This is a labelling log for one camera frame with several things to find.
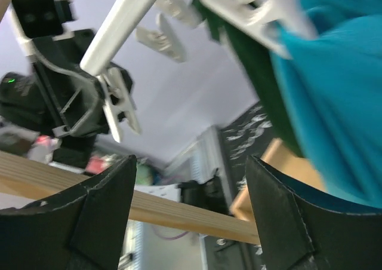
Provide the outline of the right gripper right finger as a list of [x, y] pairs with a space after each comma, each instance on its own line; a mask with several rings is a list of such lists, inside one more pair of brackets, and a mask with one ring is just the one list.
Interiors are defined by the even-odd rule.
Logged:
[[334, 197], [257, 157], [247, 187], [267, 269], [381, 269], [381, 209]]

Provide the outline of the green white sock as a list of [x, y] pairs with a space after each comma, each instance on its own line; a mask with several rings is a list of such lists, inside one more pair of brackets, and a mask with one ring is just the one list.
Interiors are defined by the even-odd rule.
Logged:
[[285, 109], [268, 49], [209, 10], [200, 0], [192, 0], [192, 5], [207, 21], [211, 39], [221, 42], [221, 36], [226, 35], [228, 45], [254, 87], [276, 136], [296, 156], [304, 157]]

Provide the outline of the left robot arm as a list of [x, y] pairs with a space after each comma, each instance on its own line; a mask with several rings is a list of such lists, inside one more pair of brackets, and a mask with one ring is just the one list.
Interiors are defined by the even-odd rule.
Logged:
[[123, 120], [140, 133], [128, 72], [113, 62], [95, 76], [80, 67], [93, 37], [91, 29], [31, 38], [20, 33], [17, 38], [26, 50], [31, 73], [8, 72], [2, 77], [1, 116], [56, 137], [111, 133], [120, 141]]

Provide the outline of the white hanger clip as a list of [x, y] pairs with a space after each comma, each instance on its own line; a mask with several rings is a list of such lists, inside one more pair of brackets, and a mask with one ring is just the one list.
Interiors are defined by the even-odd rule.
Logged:
[[135, 114], [135, 104], [125, 85], [121, 71], [117, 67], [111, 67], [101, 73], [97, 79], [104, 92], [103, 111], [113, 139], [117, 143], [121, 143], [123, 139], [123, 131], [118, 119], [120, 113], [125, 115], [130, 129], [135, 134], [141, 134], [140, 123]]

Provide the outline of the teal cloth garment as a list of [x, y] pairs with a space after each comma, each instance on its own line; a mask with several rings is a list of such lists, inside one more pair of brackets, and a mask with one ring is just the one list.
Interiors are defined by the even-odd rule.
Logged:
[[336, 197], [381, 207], [381, 0], [300, 0], [318, 31], [281, 29], [272, 63], [303, 155]]

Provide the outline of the wooden pole stand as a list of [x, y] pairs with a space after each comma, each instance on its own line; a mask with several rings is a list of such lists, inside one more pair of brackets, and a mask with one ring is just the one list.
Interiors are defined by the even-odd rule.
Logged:
[[[10, 194], [41, 199], [81, 183], [87, 176], [1, 152], [1, 180], [8, 181]], [[254, 222], [140, 191], [134, 191], [129, 218], [228, 240], [260, 243]]]

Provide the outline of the black marbled mat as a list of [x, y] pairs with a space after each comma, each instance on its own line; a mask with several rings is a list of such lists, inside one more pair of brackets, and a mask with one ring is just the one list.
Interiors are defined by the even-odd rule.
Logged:
[[245, 162], [248, 156], [261, 157], [275, 134], [260, 102], [251, 106], [230, 125], [220, 130], [227, 158], [228, 180], [233, 196], [246, 185]]

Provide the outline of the white plastic clip hanger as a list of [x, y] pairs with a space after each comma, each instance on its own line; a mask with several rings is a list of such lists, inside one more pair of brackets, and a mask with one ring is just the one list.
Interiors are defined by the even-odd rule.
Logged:
[[[313, 40], [318, 36], [297, 0], [200, 1], [221, 18], [284, 58], [289, 54], [273, 35], [271, 22], [278, 21], [303, 39]], [[80, 62], [81, 69], [92, 76], [102, 73], [154, 4], [190, 27], [196, 27], [201, 22], [184, 0], [116, 0], [85, 52]]]

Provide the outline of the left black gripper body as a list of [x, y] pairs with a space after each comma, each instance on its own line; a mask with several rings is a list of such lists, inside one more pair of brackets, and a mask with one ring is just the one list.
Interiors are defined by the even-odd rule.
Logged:
[[[104, 92], [96, 76], [79, 66], [94, 37], [91, 29], [73, 32], [68, 39], [51, 36], [32, 39], [34, 54], [30, 58], [38, 87], [53, 119], [57, 137], [87, 137], [111, 133], [103, 111]], [[130, 93], [133, 81], [128, 72], [111, 62], [101, 72], [117, 67]]]

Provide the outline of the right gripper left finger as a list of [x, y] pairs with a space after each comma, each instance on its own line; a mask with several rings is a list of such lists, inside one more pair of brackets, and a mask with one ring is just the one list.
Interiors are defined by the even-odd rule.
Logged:
[[22, 208], [1, 210], [1, 269], [117, 269], [136, 157]]

